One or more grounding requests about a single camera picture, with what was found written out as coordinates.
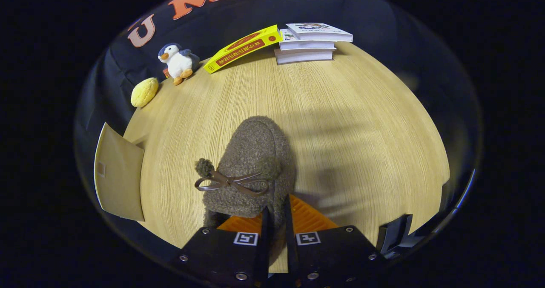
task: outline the stack of books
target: stack of books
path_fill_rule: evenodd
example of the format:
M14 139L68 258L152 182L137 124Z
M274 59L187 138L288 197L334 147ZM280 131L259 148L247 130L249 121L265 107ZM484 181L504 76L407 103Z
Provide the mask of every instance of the stack of books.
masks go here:
M280 29L280 48L275 49L276 63L332 60L335 42L352 42L353 35L323 23L286 24Z

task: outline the brown fuzzy slipper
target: brown fuzzy slipper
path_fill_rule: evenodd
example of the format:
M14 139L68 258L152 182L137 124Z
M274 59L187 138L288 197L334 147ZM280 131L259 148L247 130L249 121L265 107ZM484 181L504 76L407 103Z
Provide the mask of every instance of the brown fuzzy slipper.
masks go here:
M205 226L216 228L229 216L253 218L268 207L275 229L273 248L282 249L278 241L284 239L284 204L294 189L295 161L276 123L261 116L244 120L227 145L217 171L203 158L196 163L196 170L203 177L195 186L205 191ZM199 187L205 180L212 183Z

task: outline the stuffed penguin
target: stuffed penguin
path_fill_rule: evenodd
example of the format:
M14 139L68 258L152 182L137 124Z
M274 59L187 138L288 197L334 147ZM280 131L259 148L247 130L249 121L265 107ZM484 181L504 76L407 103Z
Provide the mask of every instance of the stuffed penguin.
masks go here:
M191 76L199 66L199 57L190 49L181 50L178 43L169 43L162 47L157 58L169 67L169 74L174 79L174 85Z

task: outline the wood grain surface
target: wood grain surface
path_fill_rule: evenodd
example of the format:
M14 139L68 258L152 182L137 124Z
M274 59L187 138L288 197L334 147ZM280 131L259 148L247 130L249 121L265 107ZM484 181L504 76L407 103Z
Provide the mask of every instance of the wood grain surface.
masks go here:
M267 115L288 136L294 194L339 226L357 226L376 245L380 225L413 214L413 232L434 216L449 169L432 119L379 61L350 43L336 47L333 61L277 65L270 46L179 86L163 81L124 134L144 148L142 226L183 247L203 225L194 162L217 165L253 115ZM287 270L284 249L270 272Z

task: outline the pom-pom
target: pom-pom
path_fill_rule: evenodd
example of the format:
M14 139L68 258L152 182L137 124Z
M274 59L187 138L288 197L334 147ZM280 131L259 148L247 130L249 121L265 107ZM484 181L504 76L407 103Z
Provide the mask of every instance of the pom-pom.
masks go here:
M199 161L195 161L195 171L201 177L210 178L212 177L212 171L214 171L214 165L210 160L201 158Z

